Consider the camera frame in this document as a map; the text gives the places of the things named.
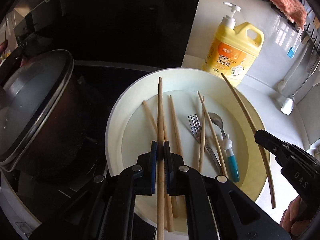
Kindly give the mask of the person's right hand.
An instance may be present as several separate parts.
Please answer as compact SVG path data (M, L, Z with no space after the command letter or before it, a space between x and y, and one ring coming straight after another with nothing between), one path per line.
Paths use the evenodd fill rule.
M311 220L298 220L298 213L302 199L297 196L290 202L288 208L284 211L279 225L293 236L299 236L310 224Z

